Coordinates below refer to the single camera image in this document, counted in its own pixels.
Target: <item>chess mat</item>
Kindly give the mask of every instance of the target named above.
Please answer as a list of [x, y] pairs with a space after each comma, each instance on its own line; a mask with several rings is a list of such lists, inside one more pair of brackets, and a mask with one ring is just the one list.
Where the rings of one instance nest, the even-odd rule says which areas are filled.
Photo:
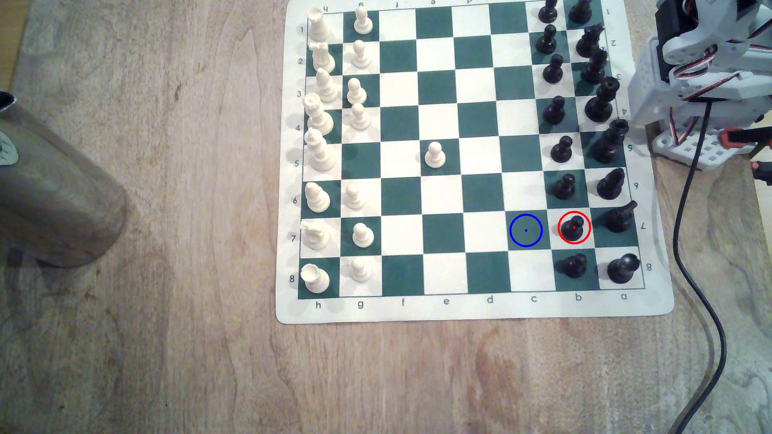
[[[339, 321], [449, 320], [508, 317], [593, 317], [667, 313], [672, 284], [652, 165], [645, 137], [632, 131], [623, 155], [601, 164], [591, 145], [617, 117], [629, 111], [631, 47], [623, 2], [593, 0], [590, 22], [568, 18], [576, 0], [559, 0], [557, 50], [564, 58], [563, 79], [546, 83], [541, 74], [550, 55], [534, 49], [545, 24], [541, 2], [415, 0], [368, 2], [373, 30], [354, 31], [356, 4], [293, 0], [285, 32], [282, 160], [276, 265], [276, 315], [283, 323]], [[331, 29], [330, 73], [342, 92], [324, 108], [334, 128], [325, 136], [337, 164], [326, 172], [310, 167], [303, 144], [308, 117], [303, 97], [315, 92], [308, 50], [310, 8], [323, 9]], [[580, 78], [587, 59], [575, 45], [585, 26], [603, 23], [601, 48], [609, 53], [606, 75], [621, 89], [609, 122], [584, 115], [596, 86]], [[351, 64], [353, 42], [365, 42], [372, 63]], [[347, 81], [358, 78], [367, 92], [371, 126], [349, 125]], [[541, 121], [550, 99], [566, 99], [565, 119]], [[550, 149], [572, 137], [572, 158], [558, 164]], [[428, 144], [438, 141], [446, 163], [432, 169], [423, 161]], [[625, 170], [625, 186], [614, 200], [602, 199], [598, 181], [614, 168]], [[550, 188], [562, 175], [577, 180], [573, 197], [560, 200]], [[316, 182], [330, 195], [321, 213], [306, 205], [303, 188]], [[360, 210], [343, 202], [356, 183], [367, 200]], [[631, 199], [635, 221], [621, 234], [604, 227], [603, 214]], [[558, 233], [561, 218], [581, 213], [580, 243]], [[330, 231], [322, 250], [303, 242], [302, 220]], [[356, 223], [375, 234], [367, 248], [354, 245]], [[587, 272], [571, 279], [560, 261], [576, 253], [587, 257]], [[634, 253], [642, 261], [633, 279], [616, 284], [606, 267]], [[371, 278], [358, 283], [350, 262], [365, 256]], [[312, 263], [330, 276], [330, 286], [311, 293], [300, 268]]]

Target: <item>wooden table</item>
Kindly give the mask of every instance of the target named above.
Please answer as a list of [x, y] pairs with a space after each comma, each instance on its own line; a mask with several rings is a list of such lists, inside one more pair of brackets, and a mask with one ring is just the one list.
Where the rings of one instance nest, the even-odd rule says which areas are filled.
[[[654, 4], [628, 0], [638, 53]], [[276, 321], [284, 9], [32, 6], [12, 89], [126, 186], [130, 218], [74, 270], [2, 252], [0, 431], [667, 432], [717, 342], [672, 259], [661, 317]], [[686, 169], [655, 173], [669, 239]], [[682, 237], [730, 351], [691, 432], [772, 432], [772, 270], [745, 160], [696, 176]]]

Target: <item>black cable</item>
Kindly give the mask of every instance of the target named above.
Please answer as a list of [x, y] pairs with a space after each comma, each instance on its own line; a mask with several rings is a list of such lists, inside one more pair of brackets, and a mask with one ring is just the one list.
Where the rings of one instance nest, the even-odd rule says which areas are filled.
[[702, 393], [699, 394], [697, 397], [697, 400], [694, 401], [694, 403], [688, 407], [688, 410], [686, 410], [686, 414], [683, 416], [683, 419], [681, 419], [681, 422], [678, 424], [678, 427], [675, 429], [675, 434], [681, 434], [684, 429], [686, 429], [686, 426], [689, 424], [689, 421], [692, 419], [692, 416], [694, 416], [695, 413], [697, 413], [697, 409], [705, 402], [705, 399], [710, 395], [710, 392], [713, 390], [713, 387], [716, 386], [716, 383], [719, 381], [719, 378], [721, 377], [721, 373], [723, 372], [724, 365], [726, 364], [726, 336], [724, 335], [723, 326], [721, 325], [721, 320], [719, 320], [718, 315], [716, 315], [716, 311], [713, 310], [713, 307], [710, 306], [710, 303], [708, 303], [708, 300], [705, 298], [705, 294], [700, 290], [700, 288], [697, 286], [697, 283], [695, 283], [692, 276], [689, 274], [689, 271], [686, 270], [686, 268], [683, 266], [683, 263], [681, 262], [681, 255], [679, 255], [678, 252], [678, 238], [679, 238], [679, 232], [681, 229], [681, 218], [683, 217], [683, 209], [686, 205], [686, 196], [689, 194], [689, 187], [692, 185], [692, 180], [694, 179], [694, 173], [697, 170], [697, 161], [699, 160], [699, 154], [703, 150], [703, 142], [705, 141], [705, 134], [708, 130], [708, 119], [710, 118], [710, 108], [713, 106], [712, 101], [708, 101], [705, 105], [705, 116], [703, 117], [703, 125], [699, 130], [699, 140], [697, 141], [697, 148], [694, 151], [694, 158], [692, 159], [692, 165], [689, 167], [689, 175], [686, 176], [686, 183], [683, 186], [683, 193], [681, 194], [681, 202], [678, 205], [678, 212], [675, 214], [675, 226], [673, 227], [673, 256], [675, 257], [675, 263], [678, 264], [679, 270], [681, 270], [681, 274], [683, 274], [684, 278], [686, 279], [686, 282], [689, 283], [689, 285], [692, 287], [694, 292], [697, 294], [697, 297], [699, 297], [699, 300], [703, 302], [703, 305], [705, 306], [705, 309], [708, 311], [708, 314], [710, 314], [711, 319], [713, 319], [713, 323], [716, 325], [716, 330], [719, 334], [719, 342], [721, 345], [721, 352], [719, 356], [719, 363], [716, 366], [716, 372], [713, 373], [713, 377], [711, 377], [710, 381], [708, 382], [708, 385], [705, 386], [705, 390], [703, 390]]

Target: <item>red circle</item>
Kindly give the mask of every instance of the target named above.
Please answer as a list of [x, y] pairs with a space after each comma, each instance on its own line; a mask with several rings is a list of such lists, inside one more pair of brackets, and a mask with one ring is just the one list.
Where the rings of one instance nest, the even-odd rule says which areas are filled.
[[[580, 239], [579, 241], [568, 241], [566, 239], [566, 237], [564, 237], [563, 234], [560, 233], [560, 224], [563, 223], [563, 219], [565, 219], [566, 215], [569, 215], [569, 214], [579, 214], [582, 217], [584, 217], [584, 221], [587, 222], [587, 235], [585, 235], [584, 238]], [[587, 241], [587, 238], [590, 237], [591, 233], [592, 233], [592, 223], [590, 223], [590, 219], [588, 219], [587, 216], [584, 215], [584, 213], [579, 212], [579, 211], [569, 211], [569, 212], [566, 212], [565, 214], [563, 214], [563, 217], [560, 217], [560, 220], [558, 220], [558, 222], [557, 222], [557, 234], [560, 236], [560, 239], [562, 239], [563, 241], [567, 242], [568, 244], [581, 244], [581, 243]]]

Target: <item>black pawn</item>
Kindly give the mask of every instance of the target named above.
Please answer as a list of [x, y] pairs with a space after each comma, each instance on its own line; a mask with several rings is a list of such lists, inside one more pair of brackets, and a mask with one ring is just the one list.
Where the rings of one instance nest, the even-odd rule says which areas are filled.
[[559, 82], [563, 78], [561, 66], [563, 66], [563, 57], [560, 54], [553, 54], [552, 58], [550, 58], [550, 64], [541, 73], [544, 81], [550, 84]]
[[572, 174], [566, 173], [552, 184], [552, 194], [561, 201], [570, 198], [576, 192], [576, 181]]
[[560, 234], [568, 241], [576, 241], [584, 233], [584, 219], [579, 215], [571, 217], [571, 220], [560, 225]]
[[616, 199], [622, 193], [625, 184], [625, 170], [616, 168], [598, 182], [598, 195], [607, 201]]
[[595, 96], [584, 106], [584, 114], [587, 118], [599, 124], [608, 120], [613, 111], [611, 102], [617, 97], [617, 90], [619, 90], [619, 80], [614, 77], [605, 77], [595, 91]]
[[630, 227], [633, 219], [633, 209], [638, 206], [636, 201], [630, 201], [625, 206], [614, 208], [604, 214], [606, 229], [614, 233], [622, 233]]
[[544, 108], [541, 117], [550, 124], [558, 125], [560, 122], [563, 122], [563, 118], [566, 117], [566, 111], [563, 110], [563, 106], [565, 105], [566, 99], [558, 95], [552, 99], [550, 105]]
[[536, 41], [536, 51], [542, 54], [552, 54], [557, 48], [557, 42], [555, 42], [555, 29], [554, 25], [547, 24], [544, 28], [544, 34]]
[[570, 160], [571, 155], [573, 154], [571, 151], [572, 144], [574, 144], [574, 141], [571, 137], [561, 137], [560, 141], [558, 141], [557, 144], [552, 147], [552, 151], [550, 151], [552, 161], [555, 161], [556, 163], [565, 163]]
[[627, 283], [632, 279], [633, 273], [641, 266], [641, 261], [636, 255], [628, 253], [619, 259], [614, 259], [608, 264], [606, 271], [608, 278], [614, 283]]

